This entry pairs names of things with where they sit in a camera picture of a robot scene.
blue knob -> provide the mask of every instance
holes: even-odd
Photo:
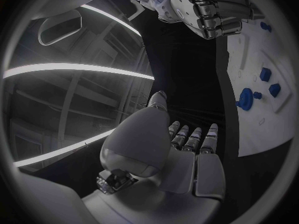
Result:
[[[261,78],[262,81],[268,82],[269,79],[270,79],[271,74],[272,74],[272,72],[271,72],[270,69],[263,67],[262,71],[260,73],[260,78]]]
[[[270,26],[270,25],[267,25],[267,24],[264,23],[264,22],[261,22],[261,28],[262,28],[263,30],[268,30],[269,32],[272,31],[271,26]]]
[[[259,92],[254,92],[253,93],[253,98],[255,98],[255,99],[261,99],[262,98],[262,93],[259,93]]]
[[[273,84],[270,86],[269,91],[270,94],[275,98],[281,90],[281,86],[279,84]]]
[[[253,104],[253,95],[252,91],[249,88],[245,88],[241,94],[239,101],[236,102],[238,107],[241,107],[243,110],[248,111],[250,110]]]

robotic arm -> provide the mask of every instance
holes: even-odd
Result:
[[[264,16],[248,0],[138,0],[167,23],[184,22],[204,39],[239,34],[242,19]]]

led light strip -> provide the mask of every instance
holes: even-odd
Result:
[[[65,148],[58,149],[58,150],[50,152],[50,153],[46,153],[46,154],[42,154],[42,155],[39,155],[39,156],[34,157],[34,158],[28,158],[28,159],[25,159],[25,160],[14,162],[14,164],[15,164],[16,167],[21,167],[21,166],[29,165],[29,164],[32,164],[32,163],[37,163],[37,162],[40,162],[40,161],[43,161],[43,160],[46,160],[46,159],[49,159],[49,158],[53,158],[53,157],[58,156],[60,154],[72,151],[76,148],[80,148],[84,145],[88,145],[88,144],[90,144],[94,141],[97,141],[101,138],[104,138],[104,137],[108,136],[109,134],[111,134],[113,132],[113,130],[114,129],[112,129],[110,131],[107,131],[105,133],[101,133],[101,134],[99,134],[97,136],[94,136],[92,138],[83,140],[79,143],[75,143],[75,144],[72,144],[72,145],[67,146]]]
[[[20,66],[20,67],[16,67],[16,68],[5,71],[3,78],[15,76],[15,75],[26,73],[26,72],[45,71],[45,70],[102,71],[102,72],[109,72],[109,73],[135,76],[135,77],[141,77],[141,78],[154,80],[154,77],[152,77],[152,76],[147,76],[147,75],[139,74],[136,72],[124,71],[124,70],[120,70],[120,69],[114,69],[114,68],[103,67],[103,66],[92,66],[92,65],[71,64],[71,63],[46,63],[46,64],[34,64],[34,65]]]
[[[102,11],[102,10],[99,10],[99,9],[97,9],[97,8],[95,8],[95,7],[92,7],[92,6],[89,6],[89,5],[82,5],[81,7],[84,7],[84,8],[90,9],[90,10],[92,10],[92,11],[96,11],[96,12],[102,14],[102,15],[105,15],[105,16],[107,16],[107,17],[113,19],[114,21],[119,22],[121,25],[127,27],[127,28],[130,29],[131,31],[135,32],[137,35],[141,36],[140,33],[139,33],[136,29],[132,28],[132,27],[129,26],[128,24],[126,24],[126,23],[124,23],[123,21],[119,20],[118,18],[116,18],[116,17],[110,15],[109,13],[106,13],[106,12],[104,12],[104,11]]]

curved light strip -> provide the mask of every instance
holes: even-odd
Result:
[[[94,141],[97,141],[101,138],[104,138],[104,137],[108,136],[109,134],[111,134],[113,132],[113,130],[114,129],[112,129],[110,131],[107,131],[105,133],[101,133],[101,134],[99,134],[97,136],[94,136],[92,138],[83,140],[79,143],[75,143],[75,144],[72,144],[72,145],[67,146],[65,148],[58,149],[58,150],[50,152],[50,153],[46,153],[46,154],[42,154],[42,155],[39,155],[39,156],[34,157],[34,158],[28,158],[28,159],[25,159],[25,160],[14,162],[14,164],[15,164],[16,167],[21,167],[21,166],[29,165],[29,164],[32,164],[32,163],[37,163],[37,162],[40,162],[40,161],[43,161],[43,160],[46,160],[46,159],[49,159],[49,158],[53,158],[53,157],[58,156],[60,154],[67,153],[67,152],[72,151],[76,148],[80,148],[84,145],[88,145],[88,144],[90,144]]]
[[[135,77],[141,77],[141,78],[154,80],[153,76],[147,76],[147,75],[139,74],[136,72],[124,71],[124,70],[120,70],[120,69],[114,69],[114,68],[103,67],[103,66],[92,66],[92,65],[71,64],[71,63],[45,63],[45,64],[19,66],[19,67],[5,71],[3,78],[15,76],[15,75],[26,73],[26,72],[45,71],[45,70],[102,71],[102,72],[109,72],[109,73],[135,76]]]
[[[116,18],[116,17],[110,15],[109,13],[106,13],[106,12],[104,12],[104,11],[102,11],[102,10],[99,10],[99,9],[93,7],[93,6],[82,5],[81,7],[84,7],[84,8],[90,9],[90,10],[92,10],[92,11],[96,11],[96,12],[102,14],[102,15],[105,15],[105,16],[107,16],[107,17],[113,19],[114,21],[119,22],[121,25],[127,27],[127,28],[130,29],[131,31],[135,32],[137,35],[141,36],[140,33],[139,33],[136,29],[132,28],[132,27],[129,26],[128,24],[126,24],[126,23],[124,23],[123,21],[119,20],[118,18]]]

mirror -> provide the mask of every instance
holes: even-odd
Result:
[[[51,45],[62,40],[82,28],[82,17],[77,10],[52,16],[40,26],[38,41],[43,46]]]

